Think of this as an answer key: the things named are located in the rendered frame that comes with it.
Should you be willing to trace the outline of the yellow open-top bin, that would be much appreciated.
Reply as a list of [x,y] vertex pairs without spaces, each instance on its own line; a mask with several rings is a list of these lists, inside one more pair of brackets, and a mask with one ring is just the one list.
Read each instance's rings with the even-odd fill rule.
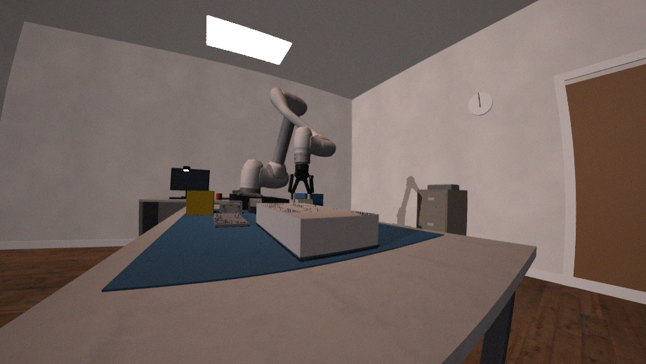
[[214,191],[187,190],[186,215],[213,215]]

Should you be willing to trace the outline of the dark blue bench mat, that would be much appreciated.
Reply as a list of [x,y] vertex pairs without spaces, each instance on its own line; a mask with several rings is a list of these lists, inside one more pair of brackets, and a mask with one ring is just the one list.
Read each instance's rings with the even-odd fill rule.
[[[219,210],[214,209],[214,213]],[[214,215],[213,213],[213,215]],[[249,278],[332,264],[385,252],[444,234],[378,223],[378,246],[299,259],[243,212],[242,227],[214,227],[213,215],[180,217],[102,292]]]

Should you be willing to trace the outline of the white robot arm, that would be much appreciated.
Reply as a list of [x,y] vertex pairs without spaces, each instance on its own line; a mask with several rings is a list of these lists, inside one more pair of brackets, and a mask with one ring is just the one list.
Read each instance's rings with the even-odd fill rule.
[[294,135],[295,164],[309,164],[310,154],[330,157],[336,152],[336,146],[332,141],[318,134],[300,118],[307,110],[307,104],[303,99],[279,88],[273,88],[270,91],[270,100],[284,116],[272,161],[266,169],[259,160],[247,160],[242,168],[240,189],[233,190],[234,194],[263,197],[261,187],[282,188],[287,185],[289,175],[283,164],[294,125],[298,127]]

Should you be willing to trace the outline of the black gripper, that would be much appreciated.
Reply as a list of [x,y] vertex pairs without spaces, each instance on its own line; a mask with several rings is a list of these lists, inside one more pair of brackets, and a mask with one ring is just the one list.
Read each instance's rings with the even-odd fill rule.
[[[295,194],[294,193],[296,191],[296,188],[297,188],[297,185],[298,185],[299,181],[304,182],[306,190],[308,192],[307,199],[311,199],[311,194],[314,192],[314,185],[313,185],[313,177],[314,176],[309,175],[308,171],[309,171],[309,165],[308,164],[296,164],[295,173],[289,175],[290,176],[290,181],[289,181],[288,192],[291,193],[291,203],[295,203]],[[296,181],[295,181],[294,186],[292,188],[293,181],[294,181],[294,176],[296,176]],[[308,185],[308,180],[307,180],[308,177],[309,177],[309,181],[310,181],[310,187]]]

